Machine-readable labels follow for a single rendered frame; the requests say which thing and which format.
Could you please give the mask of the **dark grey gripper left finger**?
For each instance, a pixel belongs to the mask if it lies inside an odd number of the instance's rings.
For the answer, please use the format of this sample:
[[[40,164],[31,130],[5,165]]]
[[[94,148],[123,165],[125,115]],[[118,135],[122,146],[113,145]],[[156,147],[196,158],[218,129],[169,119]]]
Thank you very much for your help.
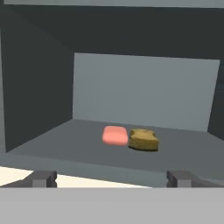
[[[3,187],[56,187],[57,172],[56,171],[34,171],[24,179],[3,185]]]

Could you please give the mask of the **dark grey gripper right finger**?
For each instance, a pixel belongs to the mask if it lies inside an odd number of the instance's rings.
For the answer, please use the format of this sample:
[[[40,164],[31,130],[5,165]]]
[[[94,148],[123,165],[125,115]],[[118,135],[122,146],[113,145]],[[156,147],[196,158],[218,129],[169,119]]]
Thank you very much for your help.
[[[198,178],[190,171],[168,171],[166,177],[168,180],[167,187],[223,187],[223,185]]]

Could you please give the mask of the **yellow-brown sponge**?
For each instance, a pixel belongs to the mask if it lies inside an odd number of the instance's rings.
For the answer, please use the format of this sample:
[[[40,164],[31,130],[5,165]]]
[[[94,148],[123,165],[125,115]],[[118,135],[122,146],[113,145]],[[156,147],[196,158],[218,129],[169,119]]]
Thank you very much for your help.
[[[139,151],[157,151],[159,140],[153,130],[132,129],[129,133],[129,147]]]

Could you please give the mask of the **pink bar soap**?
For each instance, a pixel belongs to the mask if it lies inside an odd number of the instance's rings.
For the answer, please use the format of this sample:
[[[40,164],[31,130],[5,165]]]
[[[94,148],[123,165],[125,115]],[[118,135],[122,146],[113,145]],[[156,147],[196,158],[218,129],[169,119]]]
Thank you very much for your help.
[[[106,126],[102,132],[102,141],[105,144],[126,145],[128,143],[127,130],[120,126]]]

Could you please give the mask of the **grey sink basin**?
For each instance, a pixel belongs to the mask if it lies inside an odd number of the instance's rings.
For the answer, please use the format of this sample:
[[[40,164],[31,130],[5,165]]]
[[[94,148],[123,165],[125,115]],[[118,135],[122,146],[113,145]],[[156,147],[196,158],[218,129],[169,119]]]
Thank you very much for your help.
[[[0,165],[224,182],[224,9],[0,0],[0,42]],[[106,126],[128,143],[104,143]],[[153,130],[158,150],[130,148],[132,129]]]

